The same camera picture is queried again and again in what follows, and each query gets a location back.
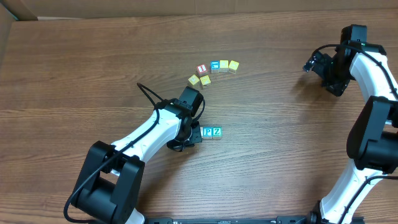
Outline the blue P block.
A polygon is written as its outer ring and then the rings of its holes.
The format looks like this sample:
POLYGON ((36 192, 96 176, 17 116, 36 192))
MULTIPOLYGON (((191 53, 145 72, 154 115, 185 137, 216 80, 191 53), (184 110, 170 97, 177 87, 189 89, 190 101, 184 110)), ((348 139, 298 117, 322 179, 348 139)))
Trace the blue P block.
POLYGON ((212 127, 203 127, 202 131, 203 139, 212 139, 213 138, 213 128, 212 127))

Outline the green Z block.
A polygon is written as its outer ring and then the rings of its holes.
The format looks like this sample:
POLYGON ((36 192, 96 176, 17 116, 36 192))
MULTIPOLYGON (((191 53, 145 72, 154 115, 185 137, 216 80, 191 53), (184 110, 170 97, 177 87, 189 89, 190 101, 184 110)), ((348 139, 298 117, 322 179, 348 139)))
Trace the green Z block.
POLYGON ((213 130, 213 133, 212 133, 213 139, 221 139, 222 138, 222 136, 223 136, 222 127, 213 127, 212 130, 213 130))

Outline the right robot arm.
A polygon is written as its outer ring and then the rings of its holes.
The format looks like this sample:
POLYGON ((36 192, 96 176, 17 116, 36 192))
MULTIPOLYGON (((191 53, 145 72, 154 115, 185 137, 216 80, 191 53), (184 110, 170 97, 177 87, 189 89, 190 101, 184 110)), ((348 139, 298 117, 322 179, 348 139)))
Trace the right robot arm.
POLYGON ((367 27, 352 24, 342 29, 336 54, 314 50, 303 70, 313 71, 322 86, 341 96, 356 81, 365 105, 346 142, 348 164, 331 191, 301 223, 363 223, 354 213, 381 180, 394 180, 397 169, 397 82, 387 64, 383 46, 367 42, 367 27))

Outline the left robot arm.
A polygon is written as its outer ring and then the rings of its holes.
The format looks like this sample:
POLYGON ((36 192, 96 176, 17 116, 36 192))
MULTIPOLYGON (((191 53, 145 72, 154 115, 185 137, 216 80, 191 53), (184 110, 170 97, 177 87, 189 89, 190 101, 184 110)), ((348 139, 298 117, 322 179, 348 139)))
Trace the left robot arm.
POLYGON ((179 98, 153 102, 153 114, 135 131, 111 144, 95 142, 89 149, 63 215, 71 223, 148 223, 136 204, 146 163, 163 146, 177 152, 202 141, 199 118, 205 99, 185 87, 179 98), (75 219, 69 206, 89 219, 75 219))

